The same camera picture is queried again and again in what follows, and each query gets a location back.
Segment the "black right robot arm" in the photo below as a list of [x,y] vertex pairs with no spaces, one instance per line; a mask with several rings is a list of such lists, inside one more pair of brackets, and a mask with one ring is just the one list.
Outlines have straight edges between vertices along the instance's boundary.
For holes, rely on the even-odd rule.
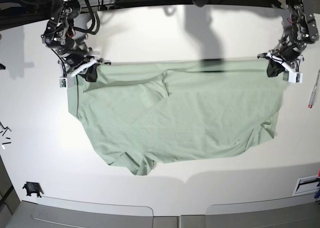
[[98,66],[107,64],[92,48],[74,39],[76,33],[96,35],[100,30],[98,13],[93,11],[89,0],[84,0],[84,3],[91,18],[89,28],[79,28],[74,23],[81,13],[80,0],[52,0],[50,18],[41,35],[42,43],[58,57],[63,87],[67,85],[67,78],[77,76],[87,82],[96,82]]

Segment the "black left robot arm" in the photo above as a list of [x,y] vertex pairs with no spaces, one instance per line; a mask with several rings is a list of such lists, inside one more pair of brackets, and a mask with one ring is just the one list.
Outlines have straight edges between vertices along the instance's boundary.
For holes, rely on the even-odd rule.
[[303,51],[307,45],[319,40],[319,32],[313,12],[312,0],[286,0],[289,11],[289,30],[283,33],[277,46],[266,53],[261,53],[259,59],[267,59],[266,74],[269,78],[287,73],[294,77],[297,83],[301,79],[300,64],[303,62]]

